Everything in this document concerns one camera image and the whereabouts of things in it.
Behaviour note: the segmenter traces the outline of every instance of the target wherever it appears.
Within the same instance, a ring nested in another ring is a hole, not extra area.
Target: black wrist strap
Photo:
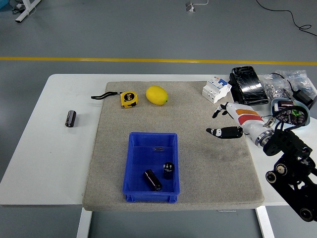
[[[108,96],[120,95],[122,92],[106,92],[100,96],[91,96],[91,99],[101,100]]]

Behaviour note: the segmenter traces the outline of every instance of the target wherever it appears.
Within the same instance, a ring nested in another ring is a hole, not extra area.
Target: robotic arm
[[[273,156],[282,151],[284,154],[274,169],[266,173],[266,180],[304,221],[317,221],[317,184],[309,178],[310,174],[317,176],[316,165],[310,158],[312,149],[291,131],[303,122],[286,130],[278,129],[278,124],[274,131],[250,106],[226,103],[217,108],[212,118],[221,111],[223,115],[229,114],[239,126],[207,128],[206,131],[226,139],[239,138],[244,132],[257,146],[263,147],[266,155]],[[291,108],[279,113],[284,118],[290,114]]]

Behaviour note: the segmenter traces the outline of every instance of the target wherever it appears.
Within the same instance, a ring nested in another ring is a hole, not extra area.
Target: white circuit breaker
[[[203,88],[202,95],[212,103],[216,103],[219,99],[225,97],[230,89],[230,84],[220,77],[215,76],[207,81],[207,85]]]

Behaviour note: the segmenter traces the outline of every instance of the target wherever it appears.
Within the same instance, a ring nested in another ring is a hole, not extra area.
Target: yellow lemon
[[[156,105],[163,105],[168,100],[167,92],[156,85],[153,85],[147,89],[146,92],[147,99]]]

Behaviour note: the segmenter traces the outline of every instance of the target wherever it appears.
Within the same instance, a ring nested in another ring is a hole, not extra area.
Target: table leg
[[[81,210],[80,221],[77,231],[77,238],[87,238],[89,235],[90,221],[93,212]]]
[[[263,238],[274,238],[273,229],[268,218],[266,207],[260,206],[256,208],[256,213]]]
[[[34,2],[30,3],[30,0],[23,0],[25,10],[24,12],[21,13],[21,15],[15,21],[20,23],[27,15],[29,15],[29,13],[35,8],[35,6],[40,1],[41,0],[35,0]]]

